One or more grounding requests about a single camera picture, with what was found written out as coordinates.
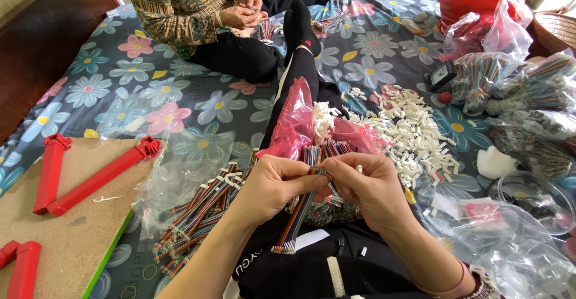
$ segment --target alarm clock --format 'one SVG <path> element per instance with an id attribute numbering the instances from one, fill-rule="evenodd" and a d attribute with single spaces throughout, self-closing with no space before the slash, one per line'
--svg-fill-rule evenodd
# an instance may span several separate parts
<path id="1" fill-rule="evenodd" d="M 426 91 L 430 93 L 452 92 L 452 87 L 446 85 L 456 76 L 457 74 L 454 62 L 448 59 L 438 68 L 433 70 L 432 73 L 424 75 Z"/>

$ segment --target green edge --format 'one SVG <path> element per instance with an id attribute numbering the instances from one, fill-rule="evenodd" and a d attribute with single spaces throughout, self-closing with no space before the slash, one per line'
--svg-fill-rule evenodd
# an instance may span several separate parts
<path id="1" fill-rule="evenodd" d="M 104 266 L 106 266 L 106 263 L 108 263 L 108 259 L 112 255 L 112 251 L 114 251 L 116 244 L 118 244 L 120 236 L 122 236 L 124 229 L 126 229 L 126 226 L 128 226 L 128 222 L 130 221 L 130 218 L 132 218 L 133 214 L 134 214 L 134 211 L 130 210 L 130 212 L 126 216 L 126 219 L 124 220 L 124 223 L 122 223 L 122 226 L 120 226 L 118 233 L 114 237 L 114 240 L 112 241 L 112 244 L 110 245 L 110 248 L 108 248 L 108 251 L 106 252 L 106 255 L 104 256 L 104 259 L 102 259 L 100 266 L 98 266 L 96 273 L 94 273 L 94 276 L 92 277 L 92 280 L 90 281 L 90 284 L 88 285 L 88 288 L 86 288 L 86 292 L 84 292 L 82 299 L 88 299 L 88 297 L 90 296 L 90 293 L 92 292 L 92 289 L 96 285 L 96 282 L 98 281 L 98 278 L 100 277 L 100 274 L 102 273 L 102 270 L 104 270 Z"/>

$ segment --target white bracelet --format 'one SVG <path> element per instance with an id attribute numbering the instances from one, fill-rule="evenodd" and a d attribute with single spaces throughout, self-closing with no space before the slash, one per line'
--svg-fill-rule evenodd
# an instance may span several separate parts
<path id="1" fill-rule="evenodd" d="M 216 21 L 218 21 L 220 28 L 224 28 L 224 24 L 222 23 L 222 20 L 220 20 L 220 11 L 216 12 Z"/>

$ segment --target patterned blouse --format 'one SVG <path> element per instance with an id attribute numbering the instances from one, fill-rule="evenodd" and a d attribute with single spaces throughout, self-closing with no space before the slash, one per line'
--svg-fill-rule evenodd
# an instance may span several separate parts
<path id="1" fill-rule="evenodd" d="M 156 41 L 189 59 L 198 45 L 216 42 L 212 14 L 232 6 L 232 0 L 132 0 L 144 29 Z"/>

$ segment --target floral bedsheet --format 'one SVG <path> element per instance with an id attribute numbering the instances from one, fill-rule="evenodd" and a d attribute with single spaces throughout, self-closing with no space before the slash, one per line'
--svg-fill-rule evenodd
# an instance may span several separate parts
<path id="1" fill-rule="evenodd" d="M 367 93 L 383 93 L 384 85 L 398 84 L 417 90 L 434 108 L 434 119 L 441 132 L 457 142 L 452 154 L 461 162 L 460 173 L 448 183 L 433 187 L 431 178 L 417 181 L 416 199 L 427 207 L 435 192 L 454 198 L 486 196 L 491 181 L 475 168 L 479 149 L 492 145 L 488 125 L 471 119 L 461 110 L 442 104 L 438 96 L 424 89 L 423 75 L 442 60 L 443 35 L 438 31 L 440 5 L 437 0 L 331 0 L 311 7 L 320 20 L 342 8 L 350 16 L 346 23 L 319 34 L 320 56 L 316 68 L 328 81 L 337 82 L 343 92 L 358 87 Z M 172 114 L 173 123 L 193 133 L 235 131 L 233 157 L 247 157 L 258 147 L 270 118 L 278 82 L 248 84 L 232 76 L 212 72 L 175 57 L 167 45 L 149 38 L 132 5 L 117 8 L 119 16 L 106 18 L 82 46 L 63 77 L 50 88 L 30 111 L 24 122 L 0 148 L 0 197 L 43 153 L 43 139 L 60 132 L 65 136 L 98 138 L 97 125 L 113 106 L 115 96 L 139 92 L 152 104 L 170 98 L 175 103 L 162 109 Z M 415 36 L 402 25 L 402 18 L 421 12 L 429 25 L 422 24 L 424 35 Z M 282 23 L 283 15 L 271 18 Z M 285 53 L 285 40 L 279 33 L 274 47 Z M 350 109 L 365 113 L 377 111 L 374 96 L 367 101 L 348 98 Z M 138 109 L 112 109 L 116 118 L 137 116 Z M 156 122 L 155 132 L 166 127 Z M 209 142 L 192 145 L 199 154 L 209 154 Z M 569 177 L 565 185 L 576 185 Z M 169 282 L 160 273 L 151 252 L 138 251 L 140 221 L 133 218 L 97 280 L 91 299 L 152 299 Z"/>

